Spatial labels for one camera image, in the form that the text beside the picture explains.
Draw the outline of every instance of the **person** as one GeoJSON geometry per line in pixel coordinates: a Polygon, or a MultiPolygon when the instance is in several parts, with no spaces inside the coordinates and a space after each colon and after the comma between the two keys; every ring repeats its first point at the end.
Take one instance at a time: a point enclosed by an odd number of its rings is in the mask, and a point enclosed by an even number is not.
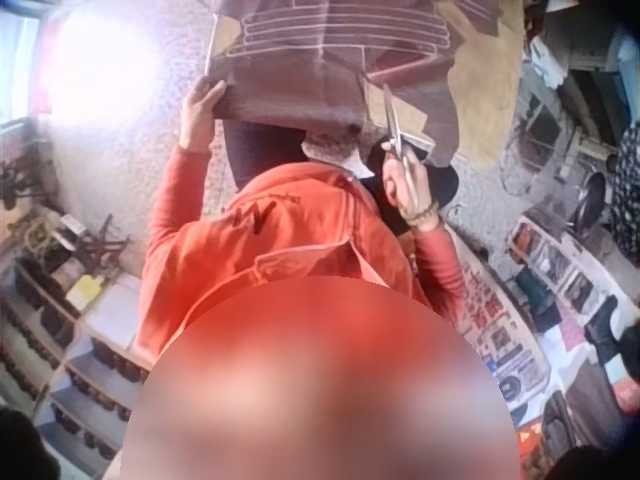
{"type": "Polygon", "coordinates": [[[377,175],[359,181],[338,166],[309,161],[304,131],[225,121],[240,192],[217,220],[200,218],[213,110],[225,91],[224,82],[213,86],[204,77],[183,102],[179,143],[151,215],[138,350],[155,362],[213,305],[255,285],[311,275],[375,282],[455,322],[465,287],[432,188],[445,187],[440,198],[446,203],[457,176],[452,169],[428,174],[411,148],[404,153],[415,200],[402,162],[385,156],[388,145],[378,145],[368,163],[377,175]],[[412,239],[417,277],[399,235],[412,239]]]}
{"type": "Polygon", "coordinates": [[[60,465],[22,412],[0,405],[0,465],[4,478],[58,480],[60,465]]]}

